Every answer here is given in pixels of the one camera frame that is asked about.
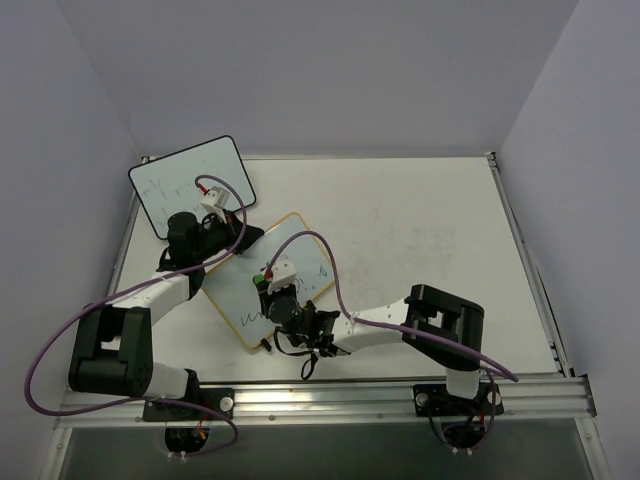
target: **white wall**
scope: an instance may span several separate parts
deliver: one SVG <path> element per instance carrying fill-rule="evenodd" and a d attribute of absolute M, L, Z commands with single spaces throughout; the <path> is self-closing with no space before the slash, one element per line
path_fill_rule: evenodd
<path fill-rule="evenodd" d="M 58 0 L 142 153 L 464 155 L 504 140 L 576 0 Z"/>
<path fill-rule="evenodd" d="M 35 478 L 53 419 L 22 396 L 30 360 L 51 333 L 104 293 L 130 198 L 136 153 L 55 4 L 0 4 L 0 476 Z M 37 376 L 60 404 L 68 334 Z"/>
<path fill-rule="evenodd" d="M 499 160 L 616 478 L 638 478 L 640 2 L 581 0 Z"/>

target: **white table surface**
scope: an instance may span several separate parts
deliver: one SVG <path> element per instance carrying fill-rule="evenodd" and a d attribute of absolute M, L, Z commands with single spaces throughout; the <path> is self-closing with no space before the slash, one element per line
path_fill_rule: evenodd
<path fill-rule="evenodd" d="M 484 307 L 483 353 L 517 373 L 556 371 L 485 158 L 253 160 L 245 167 L 258 197 L 249 222 L 266 228 L 299 212 L 331 245 L 351 311 L 393 302 L 413 284 L 432 285 Z M 118 288 L 148 279 L 164 247 L 139 209 Z M 335 289 L 317 304 L 337 309 Z M 202 292 L 154 326 L 153 354 L 209 382 L 298 380 L 304 361 L 247 350 Z M 313 379 L 435 375 L 443 367 L 394 344 L 321 359 Z"/>

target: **screw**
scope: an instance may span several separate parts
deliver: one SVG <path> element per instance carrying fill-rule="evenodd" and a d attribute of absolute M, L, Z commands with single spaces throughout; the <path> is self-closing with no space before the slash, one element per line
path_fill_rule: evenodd
<path fill-rule="evenodd" d="M 426 393 L 419 393 L 416 395 L 416 405 L 419 407 L 425 407 L 429 403 L 429 395 Z"/>
<path fill-rule="evenodd" d="M 233 399 L 231 397 L 222 397 L 220 399 L 220 410 L 228 412 L 233 408 Z"/>

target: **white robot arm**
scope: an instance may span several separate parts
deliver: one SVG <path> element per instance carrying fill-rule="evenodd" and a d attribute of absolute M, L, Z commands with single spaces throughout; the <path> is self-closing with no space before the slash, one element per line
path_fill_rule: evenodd
<path fill-rule="evenodd" d="M 406 298 L 382 307 L 351 313 L 323 312 L 312 302 L 301 306 L 293 283 L 296 271 L 286 256 L 273 265 L 270 275 L 257 275 L 262 314 L 278 325 L 297 348 L 322 357 L 349 355 L 367 347 L 408 343 L 443 365 L 450 395 L 473 399 L 480 381 L 479 361 L 456 349 L 415 335 L 383 329 L 353 320 L 364 318 L 395 326 L 408 326 L 480 351 L 484 310 L 479 305 L 427 285 L 414 285 Z M 441 314 L 441 324 L 435 319 Z"/>
<path fill-rule="evenodd" d="M 242 223 L 224 209 L 228 192 L 208 190 L 201 202 L 208 215 L 198 222 L 190 212 L 169 218 L 169 246 L 152 279 L 162 280 L 103 305 L 80 319 L 69 386 L 78 392 L 128 397 L 161 397 L 199 402 L 199 381 L 192 370 L 153 361 L 151 328 L 173 308 L 193 298 L 204 280 L 202 262 L 238 240 Z M 264 231 L 247 225 L 234 253 L 242 253 Z M 186 275 L 172 274 L 194 267 Z M 105 345 L 120 339 L 119 348 Z"/>

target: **small whiteboard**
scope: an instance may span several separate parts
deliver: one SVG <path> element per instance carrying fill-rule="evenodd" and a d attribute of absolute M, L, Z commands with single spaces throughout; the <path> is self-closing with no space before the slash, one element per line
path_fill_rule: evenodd
<path fill-rule="evenodd" d="M 198 175 L 215 175 L 228 182 L 240 195 L 245 206 L 256 203 L 256 195 L 249 181 L 233 138 L 224 136 L 190 147 L 150 163 L 129 170 L 140 203 L 158 238 L 167 238 L 167 221 L 178 212 L 193 212 L 198 221 L 206 215 L 200 206 L 202 192 L 193 181 Z M 205 186 L 215 186 L 203 180 Z M 240 209 L 233 195 L 225 207 Z"/>
<path fill-rule="evenodd" d="M 202 290 L 247 348 L 258 348 L 260 340 L 271 336 L 275 327 L 260 313 L 253 277 L 263 271 L 289 237 L 304 230 L 309 228 L 302 217 L 290 213 L 250 249 L 212 268 L 204 279 Z M 283 254 L 296 266 L 296 291 L 301 305 L 316 299 L 333 285 L 331 263 L 315 238 L 297 238 Z"/>

